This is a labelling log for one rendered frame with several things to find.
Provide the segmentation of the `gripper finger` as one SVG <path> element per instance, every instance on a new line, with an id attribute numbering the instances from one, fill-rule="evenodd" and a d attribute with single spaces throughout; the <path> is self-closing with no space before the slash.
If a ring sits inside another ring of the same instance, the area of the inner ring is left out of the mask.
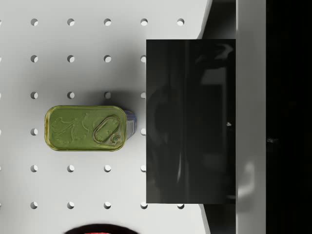
<path id="1" fill-rule="evenodd" d="M 235 129 L 226 124 L 146 130 L 146 201 L 160 204 L 234 204 Z"/>
<path id="2" fill-rule="evenodd" d="M 149 39 L 147 121 L 225 121 L 235 97 L 234 39 Z"/>

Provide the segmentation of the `red mug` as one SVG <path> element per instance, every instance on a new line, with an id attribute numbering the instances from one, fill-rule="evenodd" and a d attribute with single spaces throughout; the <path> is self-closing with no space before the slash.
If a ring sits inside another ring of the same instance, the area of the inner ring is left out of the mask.
<path id="1" fill-rule="evenodd" d="M 139 234 L 127 227 L 115 224 L 88 224 L 66 231 L 64 234 Z"/>

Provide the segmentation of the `flat-sided can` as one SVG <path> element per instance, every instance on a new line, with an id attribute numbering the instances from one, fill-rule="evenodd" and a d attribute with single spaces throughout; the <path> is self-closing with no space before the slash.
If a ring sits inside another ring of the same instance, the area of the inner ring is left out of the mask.
<path id="1" fill-rule="evenodd" d="M 137 130 L 136 115 L 117 106 L 52 107 L 44 138 L 55 151 L 117 151 Z"/>

